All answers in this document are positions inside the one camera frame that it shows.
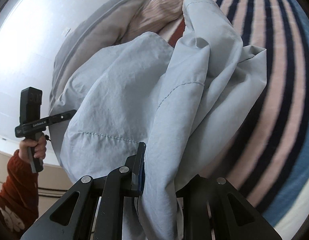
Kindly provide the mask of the red sweater left forearm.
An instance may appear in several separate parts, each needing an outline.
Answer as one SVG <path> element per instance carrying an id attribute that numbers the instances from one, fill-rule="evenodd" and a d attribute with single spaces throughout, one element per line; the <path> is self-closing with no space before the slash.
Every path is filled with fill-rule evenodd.
<path id="1" fill-rule="evenodd" d="M 38 174 L 18 154 L 9 159 L 0 190 L 0 239 L 20 239 L 39 217 Z"/>

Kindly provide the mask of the left hand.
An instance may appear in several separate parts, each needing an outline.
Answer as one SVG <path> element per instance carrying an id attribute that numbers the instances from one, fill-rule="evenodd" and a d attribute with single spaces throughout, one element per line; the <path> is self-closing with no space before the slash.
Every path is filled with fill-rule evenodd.
<path id="1" fill-rule="evenodd" d="M 43 160 L 46 157 L 46 144 L 47 141 L 44 134 L 41 134 L 41 137 L 38 141 L 31 139 L 23 139 L 19 144 L 18 156 L 22 161 L 29 164 L 30 159 L 28 155 L 28 148 L 33 147 L 35 152 L 34 158 Z"/>

